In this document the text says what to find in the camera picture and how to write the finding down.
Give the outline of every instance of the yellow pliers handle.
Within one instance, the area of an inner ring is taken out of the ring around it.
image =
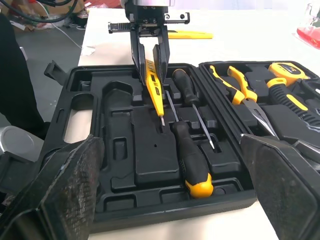
[[[225,86],[225,88],[227,89],[227,91],[229,92],[228,98],[232,102],[232,104],[234,104],[234,105],[241,104],[241,102],[245,99],[245,95],[241,91],[239,91],[238,89],[236,89],[235,87],[230,85],[228,82],[223,80],[217,74],[216,69],[213,65],[210,65],[210,69],[212,70],[214,80],[216,80],[218,83],[223,84]]]
[[[258,95],[249,88],[247,79],[242,72],[240,72],[233,66],[229,66],[227,74],[228,76],[233,77],[237,80],[237,82],[240,85],[241,92],[244,94],[245,99],[251,99],[255,103],[257,102]]]

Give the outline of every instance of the tape measure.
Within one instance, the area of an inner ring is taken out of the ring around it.
[[[304,71],[291,62],[274,62],[268,70],[277,78],[285,78],[286,86],[295,83],[297,79],[309,79]]]

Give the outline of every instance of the gray floor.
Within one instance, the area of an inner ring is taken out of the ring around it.
[[[78,45],[84,39],[84,30],[62,28]],[[28,57],[27,65],[37,101],[38,110],[43,120],[50,122],[62,89],[56,81],[44,75],[48,65],[54,60],[64,71],[78,65],[81,50],[57,29],[16,34],[16,40],[23,47]],[[0,127],[10,125],[0,114]]]

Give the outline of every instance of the screwdriver shaft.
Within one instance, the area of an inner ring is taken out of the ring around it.
[[[168,92],[167,90],[165,91],[165,93],[166,93],[166,96],[168,97],[168,101],[169,101],[169,104],[170,104],[170,106],[171,106],[171,108],[172,108],[172,112],[173,112],[173,114],[174,114],[175,120],[176,120],[177,122],[179,122],[179,118],[178,118],[178,115],[177,115],[177,112],[176,112],[174,103],[172,102],[172,99],[171,99],[171,97],[170,97],[170,94],[169,94],[169,92]]]
[[[162,123],[162,126],[165,126],[165,120],[164,120],[164,116],[160,116],[160,119],[161,119],[161,123]]]
[[[198,112],[197,107],[196,107],[194,104],[192,104],[192,107],[193,107],[193,109],[195,110],[196,115],[198,116],[198,119],[199,119],[199,121],[200,121],[201,127],[202,127],[202,129],[203,129],[203,131],[204,131],[204,134],[205,134],[206,137],[208,138],[209,143],[210,143],[212,149],[215,149],[214,143],[213,143],[212,140],[211,140],[211,137],[210,137],[210,134],[209,134],[209,132],[208,132],[208,129],[207,129],[204,121],[202,120],[202,118],[201,118],[201,116],[200,116],[200,113]]]

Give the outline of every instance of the black screwdriver handle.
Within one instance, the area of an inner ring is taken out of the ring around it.
[[[190,106],[192,104],[198,106],[199,99],[194,94],[194,88],[189,75],[184,70],[177,69],[172,74],[172,80],[179,91],[182,93],[184,102]]]
[[[211,196],[214,190],[207,161],[192,140],[185,121],[173,123],[173,133],[178,142],[179,165],[190,195],[195,198]]]
[[[298,100],[298,97],[286,87],[284,78],[271,79],[267,86],[271,101],[274,104],[285,105],[310,126],[320,127],[320,115],[312,112],[304,102]]]

